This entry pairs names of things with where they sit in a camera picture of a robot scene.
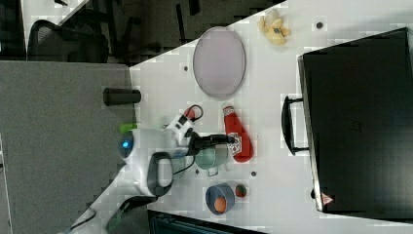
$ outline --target black office chair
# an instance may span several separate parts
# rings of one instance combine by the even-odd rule
[[[108,56],[107,39],[93,28],[38,20],[30,30],[28,60],[105,63]]]

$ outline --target black cable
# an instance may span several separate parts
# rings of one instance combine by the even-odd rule
[[[191,163],[188,167],[186,167],[186,168],[184,168],[184,169],[182,169],[182,170],[177,171],[176,173],[174,173],[174,175],[179,174],[179,173],[182,173],[183,171],[186,171],[186,170],[188,170],[190,167],[192,167],[192,166],[195,164],[195,157],[197,157],[197,155],[194,155],[193,157],[194,157],[194,160],[192,161],[192,163]]]
[[[92,208],[90,208],[90,210],[92,210],[92,211],[94,212],[94,214],[93,214],[92,216],[90,216],[89,218],[87,218],[87,219],[79,222],[78,224],[71,226],[71,227],[69,228],[69,231],[73,231],[73,229],[75,229],[76,227],[78,227],[78,226],[80,226],[80,225],[83,225],[83,224],[89,222],[90,220],[92,220],[92,219],[96,216],[96,211],[95,211],[94,209],[92,209]]]
[[[192,119],[191,119],[192,122],[195,122],[195,121],[201,119],[201,118],[203,117],[203,115],[204,115],[204,110],[203,110],[203,108],[200,107],[200,106],[197,105],[197,104],[191,105],[191,107],[188,108],[188,114],[189,114],[189,112],[190,112],[194,107],[198,107],[198,108],[201,110],[201,115],[200,115],[199,117],[197,117],[197,118],[192,118]]]

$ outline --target white table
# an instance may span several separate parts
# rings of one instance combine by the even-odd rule
[[[168,195],[148,206],[150,210],[212,221],[266,233],[408,233],[413,226],[379,220],[327,215],[317,212],[310,197],[313,188],[309,157],[292,156],[282,141],[281,112],[286,95],[300,96],[297,58],[311,50],[355,40],[404,26],[413,26],[413,2],[408,0],[290,0],[276,8],[292,30],[286,45],[271,45],[257,29],[264,12],[228,28],[236,31],[245,47],[244,84],[229,101],[254,142],[255,155],[246,164],[232,158],[215,177],[196,166],[174,182]],[[324,23],[318,30],[315,24]],[[198,133],[222,133],[221,104],[198,87],[192,70],[196,41],[147,60],[131,69],[132,84],[142,92],[136,116],[142,125],[160,128],[178,110],[200,104],[204,117]],[[301,104],[294,111],[296,140],[306,145]],[[205,204],[211,185],[242,182],[248,196],[237,199],[227,214],[216,216]]]
[[[63,2],[67,3],[66,7],[55,3],[54,0],[20,0],[26,49],[31,26],[37,20],[48,20],[56,25],[62,25],[89,0],[63,0]]]

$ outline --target orange food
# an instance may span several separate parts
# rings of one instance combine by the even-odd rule
[[[227,201],[225,200],[224,197],[218,197],[215,200],[214,207],[215,207],[217,212],[224,213],[225,210],[227,209]]]

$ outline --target blue bowl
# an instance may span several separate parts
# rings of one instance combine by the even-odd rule
[[[226,201],[226,209],[224,213],[219,213],[216,209],[215,209],[215,200],[218,197],[224,197],[225,201]],[[227,212],[229,212],[235,204],[235,196],[234,196],[234,192],[231,189],[230,186],[228,186],[228,184],[226,183],[221,183],[221,184],[217,184],[214,186],[211,186],[207,191],[206,191],[206,205],[209,208],[209,210],[215,214],[215,215],[222,215],[225,214]]]

